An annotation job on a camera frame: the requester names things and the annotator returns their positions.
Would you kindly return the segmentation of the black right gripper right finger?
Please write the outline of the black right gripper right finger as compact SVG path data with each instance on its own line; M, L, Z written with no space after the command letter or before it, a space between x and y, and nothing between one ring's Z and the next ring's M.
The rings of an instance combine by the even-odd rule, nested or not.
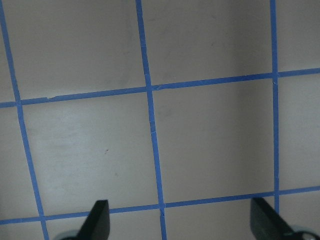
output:
M294 240L295 232L262 197L250 201L250 229L256 240Z

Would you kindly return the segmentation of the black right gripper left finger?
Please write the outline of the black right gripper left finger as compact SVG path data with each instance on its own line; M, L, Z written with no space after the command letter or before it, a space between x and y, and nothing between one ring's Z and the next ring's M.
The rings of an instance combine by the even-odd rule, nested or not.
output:
M108 200L97 200L77 233L76 240L107 240L110 235Z

